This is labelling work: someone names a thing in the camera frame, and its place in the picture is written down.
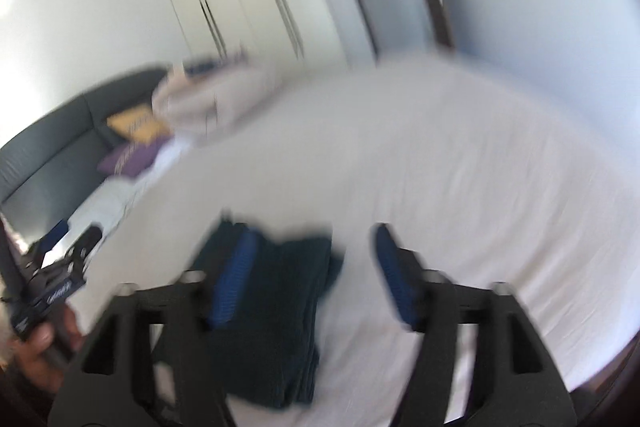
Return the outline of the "left hand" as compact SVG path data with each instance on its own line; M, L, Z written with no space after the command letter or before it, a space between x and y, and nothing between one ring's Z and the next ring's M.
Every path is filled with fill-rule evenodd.
M55 395L61 388L64 371L46 357L56 339L49 322L38 325L26 340L14 336L9 342L12 360L20 372L38 389Z

